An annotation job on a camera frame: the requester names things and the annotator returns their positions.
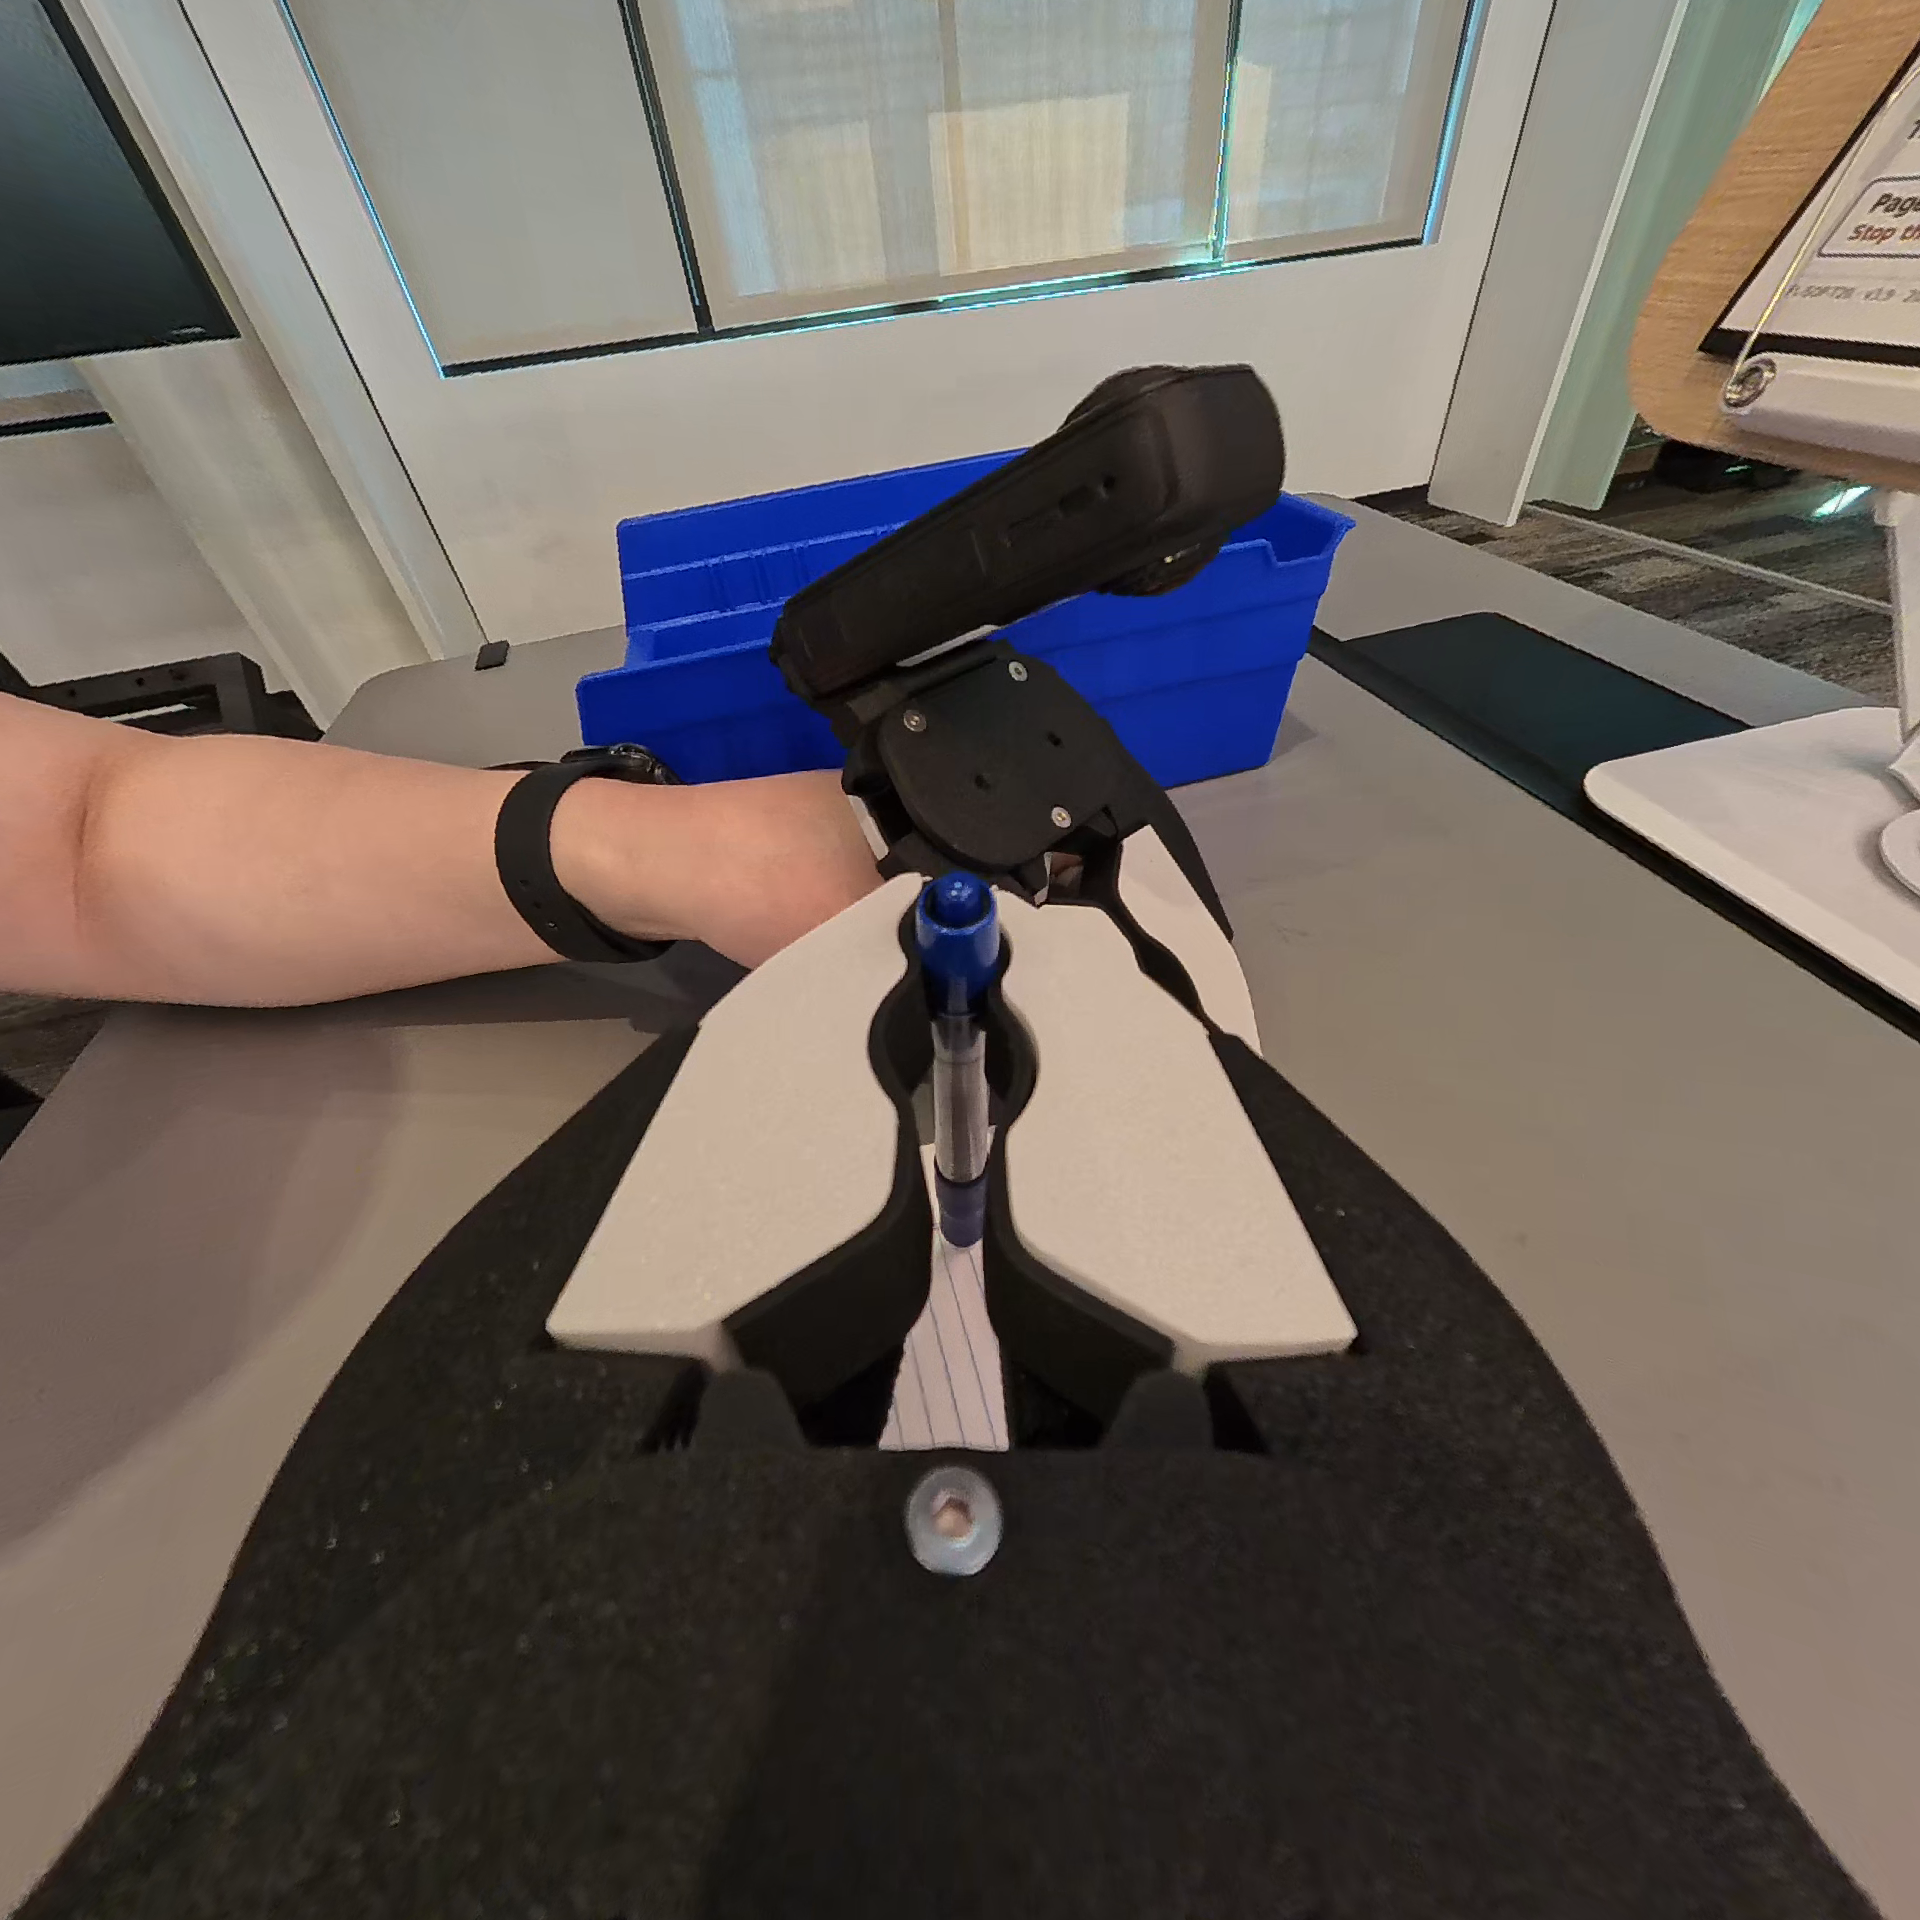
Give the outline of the white lined notepad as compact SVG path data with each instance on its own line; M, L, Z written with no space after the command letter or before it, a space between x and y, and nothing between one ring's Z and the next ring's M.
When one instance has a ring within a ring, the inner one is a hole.
M905 1340L877 1447L1010 1450L1002 1357L986 1314L978 1247L953 1247L934 1236L927 1304Z

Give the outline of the blue plastic bin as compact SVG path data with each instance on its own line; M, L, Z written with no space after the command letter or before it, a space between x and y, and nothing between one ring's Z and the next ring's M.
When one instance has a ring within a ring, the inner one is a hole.
M635 745L685 785L838 770L845 747L766 658L782 601L1011 454L739 498L618 527L626 652L573 689L587 747ZM1010 640L1043 660L1163 785L1270 760L1356 519L1283 495L1186 589L1085 594Z

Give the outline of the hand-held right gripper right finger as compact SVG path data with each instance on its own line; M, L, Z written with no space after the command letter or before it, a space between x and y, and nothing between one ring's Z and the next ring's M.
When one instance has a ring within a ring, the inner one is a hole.
M1027 1031L994 1140L990 1316L1040 1428L1108 1428L1145 1373L1323 1360L1356 1346L1300 1208L1228 1068L1264 1057L1213 1028Z

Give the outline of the person's left forearm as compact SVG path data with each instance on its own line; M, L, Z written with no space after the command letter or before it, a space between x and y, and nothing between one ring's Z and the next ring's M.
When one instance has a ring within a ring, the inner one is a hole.
M545 963L510 778L3 698L3 989L303 1005Z

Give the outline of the person's left hand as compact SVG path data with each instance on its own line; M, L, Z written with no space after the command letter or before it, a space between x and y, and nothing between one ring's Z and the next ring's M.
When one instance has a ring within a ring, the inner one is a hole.
M741 968L761 968L881 886L830 770L667 788L659 828L659 932Z

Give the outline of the glass window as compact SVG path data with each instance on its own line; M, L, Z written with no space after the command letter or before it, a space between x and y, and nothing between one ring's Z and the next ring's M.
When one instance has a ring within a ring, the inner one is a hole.
M443 372L1422 246L1478 4L284 4Z

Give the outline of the printed instruction sheet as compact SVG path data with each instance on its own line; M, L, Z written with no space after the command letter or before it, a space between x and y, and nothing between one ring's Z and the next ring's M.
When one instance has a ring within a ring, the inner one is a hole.
M1917 64L1861 121L1701 349L1917 365Z

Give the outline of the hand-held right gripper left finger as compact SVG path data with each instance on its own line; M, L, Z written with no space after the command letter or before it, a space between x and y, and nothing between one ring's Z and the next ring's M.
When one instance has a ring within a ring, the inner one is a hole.
M929 1291L918 898L883 883L695 1027L549 1311L555 1346L766 1373L813 1443L877 1443Z

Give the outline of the white and wood document stand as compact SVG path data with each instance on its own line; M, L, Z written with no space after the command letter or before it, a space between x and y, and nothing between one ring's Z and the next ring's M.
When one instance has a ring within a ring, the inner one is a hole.
M1911 64L1917 4L1820 4L1667 248L1629 349L1629 397L1666 437L1877 495L1896 696L1606 760L1588 797L1917 1008L1917 365L1701 349Z

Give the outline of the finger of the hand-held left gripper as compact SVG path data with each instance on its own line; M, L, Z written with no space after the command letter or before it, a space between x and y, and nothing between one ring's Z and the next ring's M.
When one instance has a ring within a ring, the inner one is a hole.
M1139 968L1120 923L1097 905L1030 905L1004 888L1002 940L1002 997L1027 1031L1142 1031L1166 1020L1203 1028Z
M1171 797L1152 781L1137 792L1139 828L1115 854L1115 909L1152 953L1175 963L1192 1005L1250 1052L1264 1052L1248 972L1233 952L1216 886Z

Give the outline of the black monitor screen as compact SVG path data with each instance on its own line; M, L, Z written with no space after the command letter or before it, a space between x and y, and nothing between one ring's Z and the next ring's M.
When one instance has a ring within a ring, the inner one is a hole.
M58 4L3 4L3 365L235 340Z

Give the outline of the black metal bracket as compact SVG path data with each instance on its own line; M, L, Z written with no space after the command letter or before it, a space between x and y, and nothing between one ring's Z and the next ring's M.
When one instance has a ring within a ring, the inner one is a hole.
M60 709L173 737L322 737L322 729L309 718L300 696L266 689L262 668L238 652L38 687L25 684L13 660L3 660L3 693L42 709Z

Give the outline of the black wrist watch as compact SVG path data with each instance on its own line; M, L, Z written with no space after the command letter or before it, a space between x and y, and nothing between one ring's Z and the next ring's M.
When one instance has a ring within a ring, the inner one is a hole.
M641 940L591 916L550 866L550 816L581 781L674 788L683 778L641 745L577 747L555 760L506 765L519 781L493 828L495 879L519 922L563 963L626 968L659 960L673 940Z

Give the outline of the blue retractable pen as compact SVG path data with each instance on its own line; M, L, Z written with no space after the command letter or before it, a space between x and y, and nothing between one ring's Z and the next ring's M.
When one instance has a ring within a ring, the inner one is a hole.
M999 977L994 895L971 873L929 879L915 945L929 1024L929 1177L941 1238L968 1250L986 1230L986 1172L994 1136L986 1062L986 992Z

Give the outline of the black desk mat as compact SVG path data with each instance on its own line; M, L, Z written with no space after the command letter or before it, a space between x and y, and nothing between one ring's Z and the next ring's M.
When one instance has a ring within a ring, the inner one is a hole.
M1588 797L1588 774L1602 760L1726 737L1745 731L1745 721L1495 612L1356 640L1312 627L1310 658L1917 1040L1912 1005L1619 828Z

